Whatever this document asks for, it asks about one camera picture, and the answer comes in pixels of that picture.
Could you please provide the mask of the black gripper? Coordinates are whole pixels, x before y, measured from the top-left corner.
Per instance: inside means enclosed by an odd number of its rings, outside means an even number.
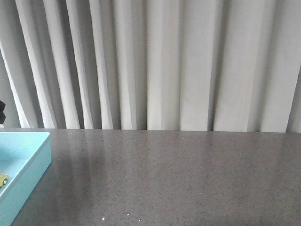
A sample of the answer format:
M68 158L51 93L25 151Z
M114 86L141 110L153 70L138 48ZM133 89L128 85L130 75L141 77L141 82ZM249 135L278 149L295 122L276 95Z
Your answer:
M3 101L0 101L0 125L3 125L6 119L6 116L4 114L5 107L6 104Z

